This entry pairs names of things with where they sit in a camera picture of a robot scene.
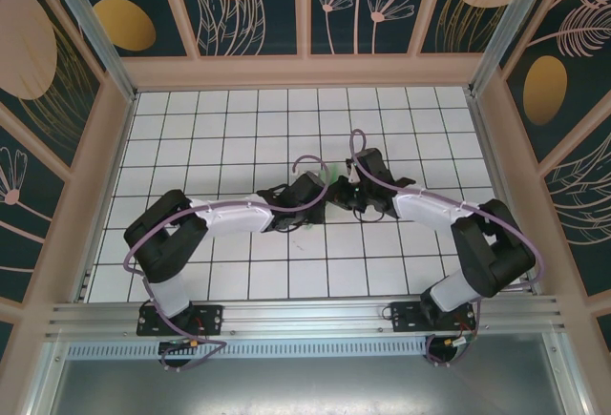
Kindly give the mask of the grey metal sheet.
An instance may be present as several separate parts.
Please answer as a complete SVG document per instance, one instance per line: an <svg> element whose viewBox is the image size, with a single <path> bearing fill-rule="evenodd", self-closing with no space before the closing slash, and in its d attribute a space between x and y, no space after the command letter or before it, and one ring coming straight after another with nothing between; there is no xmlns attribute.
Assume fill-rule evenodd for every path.
<svg viewBox="0 0 611 415"><path fill-rule="evenodd" d="M562 334L483 335L435 366L408 340L387 355L266 357L233 342L187 371L108 343L58 342L43 355L24 415L596 415Z"/></svg>

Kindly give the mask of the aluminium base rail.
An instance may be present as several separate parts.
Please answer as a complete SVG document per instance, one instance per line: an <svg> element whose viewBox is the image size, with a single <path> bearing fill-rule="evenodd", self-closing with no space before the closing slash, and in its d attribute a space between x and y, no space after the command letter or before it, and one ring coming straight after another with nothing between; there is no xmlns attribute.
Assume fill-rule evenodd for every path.
<svg viewBox="0 0 611 415"><path fill-rule="evenodd" d="M387 305L399 297L224 301L220 338L300 339L387 336ZM138 302L63 303L44 326L48 341L122 341L137 337ZM501 293L481 303L483 334L562 332L568 324L553 296Z"/></svg>

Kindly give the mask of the aluminium side rail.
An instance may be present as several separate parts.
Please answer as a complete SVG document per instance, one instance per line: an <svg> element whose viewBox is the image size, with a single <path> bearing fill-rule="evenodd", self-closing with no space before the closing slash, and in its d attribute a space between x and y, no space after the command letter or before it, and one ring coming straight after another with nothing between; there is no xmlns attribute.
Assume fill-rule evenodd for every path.
<svg viewBox="0 0 611 415"><path fill-rule="evenodd" d="M93 284L98 250L101 248L103 241L105 223L113 202L113 190L118 178L121 160L125 152L139 97L140 93L136 92L133 99L126 106L123 119L119 126L119 132L111 144L111 157L105 164L104 177L102 178L95 213L92 218L86 244L83 248L77 277L74 280L72 302L75 303L82 303L88 299L88 289Z"/></svg>
<svg viewBox="0 0 611 415"><path fill-rule="evenodd" d="M498 163L497 155L495 152L495 147L493 146L491 136L489 135L488 128L484 120L484 117L482 115L482 112L480 110L480 107L478 105L477 99L469 93L468 89L465 92L466 92L465 98L466 98L467 106L469 108L470 115L474 123L475 132L478 138L478 142L480 144L480 148L483 154L483 158L486 163L488 173L490 175L491 184L492 184L493 191L495 193L495 197L498 198L499 200L502 200L511 209L513 203L512 203L511 195L509 194L509 191L507 189L506 178L505 178L505 175L501 172L500 164ZM536 276L536 274L537 274L537 269L532 269L529 272L527 272L526 275L523 275L520 277L520 282L530 283L529 287L518 288L517 285L519 283L517 284L512 283L510 284L510 287L507 289L509 289L510 292L516 292L518 290L521 290L524 292L530 292L535 296L541 295L542 288L540 287L540 283L538 281L535 283L532 283L532 280L531 280L532 278Z"/></svg>

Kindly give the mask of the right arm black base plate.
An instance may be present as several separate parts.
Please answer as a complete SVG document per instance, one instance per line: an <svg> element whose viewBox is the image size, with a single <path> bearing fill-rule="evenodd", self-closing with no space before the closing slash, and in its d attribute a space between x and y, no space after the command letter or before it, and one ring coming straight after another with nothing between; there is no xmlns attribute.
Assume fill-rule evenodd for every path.
<svg viewBox="0 0 611 415"><path fill-rule="evenodd" d="M475 328L475 312L471 304L462 305L430 321L421 311L418 301L394 301L388 305L394 332L459 331L461 326Z"/></svg>

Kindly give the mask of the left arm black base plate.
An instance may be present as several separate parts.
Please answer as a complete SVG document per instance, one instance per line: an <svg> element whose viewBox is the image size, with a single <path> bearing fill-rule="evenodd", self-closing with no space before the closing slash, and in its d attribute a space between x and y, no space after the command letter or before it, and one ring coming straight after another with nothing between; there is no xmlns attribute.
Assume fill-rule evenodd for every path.
<svg viewBox="0 0 611 415"><path fill-rule="evenodd" d="M176 328L197 336L219 336L223 320L221 305L190 304L184 311L171 317L168 321ZM138 311L136 334L139 337L161 337L177 335L159 315L152 304L142 305Z"/></svg>

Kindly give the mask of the aluminium corner post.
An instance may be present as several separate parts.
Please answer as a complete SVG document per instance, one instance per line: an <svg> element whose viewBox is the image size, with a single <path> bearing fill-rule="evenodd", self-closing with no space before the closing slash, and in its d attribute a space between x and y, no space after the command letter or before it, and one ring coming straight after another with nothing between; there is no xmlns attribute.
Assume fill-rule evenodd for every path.
<svg viewBox="0 0 611 415"><path fill-rule="evenodd" d="M510 0L469 82L469 97L477 99L481 96L535 2Z"/></svg>
<svg viewBox="0 0 611 415"><path fill-rule="evenodd" d="M106 67L107 72L117 84L122 95L133 103L137 93L115 46L110 41L100 24L89 0L65 0L71 13L75 16L89 38L94 50Z"/></svg>

